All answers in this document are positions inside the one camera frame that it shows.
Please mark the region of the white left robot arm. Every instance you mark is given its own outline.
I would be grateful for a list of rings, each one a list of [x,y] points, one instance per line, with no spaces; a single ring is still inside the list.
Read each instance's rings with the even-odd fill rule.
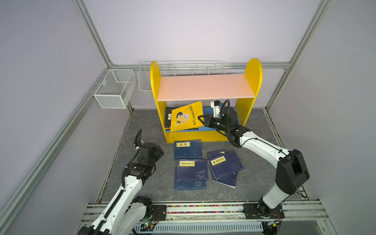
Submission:
[[[140,220],[152,216],[152,200],[136,194],[154,174],[164,152],[154,143],[135,147],[137,152],[123,169],[115,196],[90,226],[79,229],[79,235],[128,235]]]

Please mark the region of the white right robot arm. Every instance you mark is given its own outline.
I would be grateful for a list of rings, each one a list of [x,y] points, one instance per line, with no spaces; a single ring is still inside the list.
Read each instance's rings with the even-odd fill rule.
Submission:
[[[263,109],[251,111],[246,127],[256,135],[277,145],[278,142],[270,127]],[[275,183],[276,169],[265,159],[246,148],[235,148],[229,142],[207,142],[202,144],[203,155],[213,150],[234,150],[244,166],[237,176],[235,188],[231,188],[210,179],[207,189],[194,191],[189,199],[194,201],[258,201]],[[309,197],[302,188],[299,193],[290,196],[287,201],[307,200]]]

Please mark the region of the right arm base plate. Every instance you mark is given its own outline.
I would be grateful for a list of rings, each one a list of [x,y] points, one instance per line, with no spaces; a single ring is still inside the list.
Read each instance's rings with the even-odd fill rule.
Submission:
[[[283,219],[285,218],[282,204],[276,208],[270,209],[264,204],[259,203],[245,203],[243,204],[243,211],[246,219]]]

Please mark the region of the yellow cartoon book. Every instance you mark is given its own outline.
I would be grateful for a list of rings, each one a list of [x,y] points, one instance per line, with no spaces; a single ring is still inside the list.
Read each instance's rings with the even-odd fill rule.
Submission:
[[[192,103],[171,111],[171,132],[196,129],[203,127],[204,124],[199,120],[203,115],[202,102]]]

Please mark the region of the blue book lowest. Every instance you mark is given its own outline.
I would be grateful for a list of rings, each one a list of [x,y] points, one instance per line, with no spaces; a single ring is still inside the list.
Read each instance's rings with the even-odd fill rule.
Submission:
[[[214,157],[217,157],[221,154],[224,154],[226,152],[226,149],[220,149],[220,150],[214,150],[214,151],[208,151],[206,154],[207,154],[207,159],[212,159]],[[213,172],[211,171],[211,177],[212,177],[212,180],[217,182],[217,183],[220,183],[222,185],[226,185],[228,187],[231,187],[231,188],[235,188],[236,187],[236,183],[237,183],[237,177],[238,177],[238,173],[233,173],[233,174],[230,174],[230,175],[227,175],[227,176],[224,176],[222,178],[219,178],[219,179],[216,179]]]

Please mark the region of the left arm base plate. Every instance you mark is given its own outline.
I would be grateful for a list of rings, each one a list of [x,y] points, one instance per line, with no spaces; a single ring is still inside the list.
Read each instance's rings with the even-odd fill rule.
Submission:
[[[167,216],[167,206],[165,204],[152,205],[147,207],[146,215],[141,221],[165,221]]]

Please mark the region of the black wolf book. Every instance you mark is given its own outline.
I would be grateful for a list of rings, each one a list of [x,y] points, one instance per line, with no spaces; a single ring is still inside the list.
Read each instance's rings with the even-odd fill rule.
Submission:
[[[164,128],[165,128],[165,130],[170,130],[170,128],[171,128],[172,110],[173,109],[176,109],[176,107],[166,107],[166,109],[165,109],[165,117],[164,117]]]

